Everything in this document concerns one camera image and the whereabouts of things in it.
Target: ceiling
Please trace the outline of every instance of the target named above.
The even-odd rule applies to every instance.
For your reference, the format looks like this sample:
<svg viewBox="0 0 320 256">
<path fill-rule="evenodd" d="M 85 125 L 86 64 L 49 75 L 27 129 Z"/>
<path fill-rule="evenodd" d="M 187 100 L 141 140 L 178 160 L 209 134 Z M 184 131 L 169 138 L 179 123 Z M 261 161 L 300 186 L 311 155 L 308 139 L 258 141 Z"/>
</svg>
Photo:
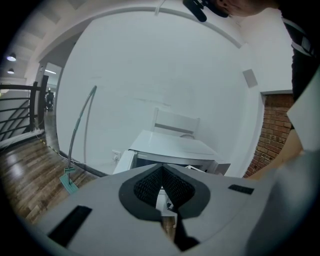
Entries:
<svg viewBox="0 0 320 256">
<path fill-rule="evenodd" d="M 47 31 L 52 31 L 60 19 L 75 12 L 87 1 L 89 0 L 43 1 L 43 4 L 21 26 L 20 31 L 1 59 L 0 74 L 3 77 L 24 78 L 28 62 Z M 12 52 L 16 54 L 16 61 L 14 62 L 6 59 Z M 14 69 L 14 74 L 7 73 L 10 68 Z"/>
</svg>

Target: white chair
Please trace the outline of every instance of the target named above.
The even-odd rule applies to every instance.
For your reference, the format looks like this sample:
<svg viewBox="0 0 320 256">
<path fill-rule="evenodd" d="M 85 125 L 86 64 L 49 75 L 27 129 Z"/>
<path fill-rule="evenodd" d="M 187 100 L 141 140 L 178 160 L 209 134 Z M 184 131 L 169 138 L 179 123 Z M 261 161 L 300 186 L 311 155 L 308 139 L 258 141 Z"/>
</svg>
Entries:
<svg viewBox="0 0 320 256">
<path fill-rule="evenodd" d="M 194 138 L 199 127 L 200 118 L 191 118 L 184 115 L 154 109 L 151 132 L 164 133 L 180 137 Z"/>
</svg>

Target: white tabletop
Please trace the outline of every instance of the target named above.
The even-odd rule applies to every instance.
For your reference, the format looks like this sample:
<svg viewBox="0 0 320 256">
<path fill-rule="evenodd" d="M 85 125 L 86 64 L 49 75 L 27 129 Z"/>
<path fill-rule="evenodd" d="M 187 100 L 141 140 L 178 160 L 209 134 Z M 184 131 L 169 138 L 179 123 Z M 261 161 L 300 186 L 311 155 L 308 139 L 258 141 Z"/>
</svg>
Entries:
<svg viewBox="0 0 320 256">
<path fill-rule="evenodd" d="M 200 140 L 181 138 L 147 130 L 143 130 L 140 133 L 130 149 L 175 158 L 222 160 L 212 148 Z"/>
</svg>

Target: black shirt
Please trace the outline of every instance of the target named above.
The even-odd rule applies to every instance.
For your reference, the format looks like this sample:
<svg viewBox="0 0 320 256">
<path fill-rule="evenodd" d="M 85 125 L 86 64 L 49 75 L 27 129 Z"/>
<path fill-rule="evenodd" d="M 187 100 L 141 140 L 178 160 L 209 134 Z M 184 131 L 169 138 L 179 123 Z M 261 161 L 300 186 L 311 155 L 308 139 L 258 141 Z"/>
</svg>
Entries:
<svg viewBox="0 0 320 256">
<path fill-rule="evenodd" d="M 304 31 L 304 37 L 307 38 L 313 49 L 312 56 L 307 56 L 293 48 L 292 90 L 296 101 L 308 86 L 320 64 L 319 11 L 314 4 L 311 4 L 311 0 L 279 0 L 278 2 L 283 18 L 293 22 Z M 292 41 L 300 44 L 302 34 L 286 23 L 285 27 Z"/>
</svg>

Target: brick wall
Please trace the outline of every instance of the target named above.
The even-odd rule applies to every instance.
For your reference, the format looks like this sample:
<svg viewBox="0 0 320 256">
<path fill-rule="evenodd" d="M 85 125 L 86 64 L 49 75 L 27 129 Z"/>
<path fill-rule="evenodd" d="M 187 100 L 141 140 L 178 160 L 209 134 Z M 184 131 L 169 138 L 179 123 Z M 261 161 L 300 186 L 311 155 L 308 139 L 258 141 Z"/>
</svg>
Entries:
<svg viewBox="0 0 320 256">
<path fill-rule="evenodd" d="M 259 142 L 244 178 L 267 166 L 280 153 L 291 130 L 287 111 L 293 104 L 292 94 L 272 94 L 266 97 Z"/>
</svg>

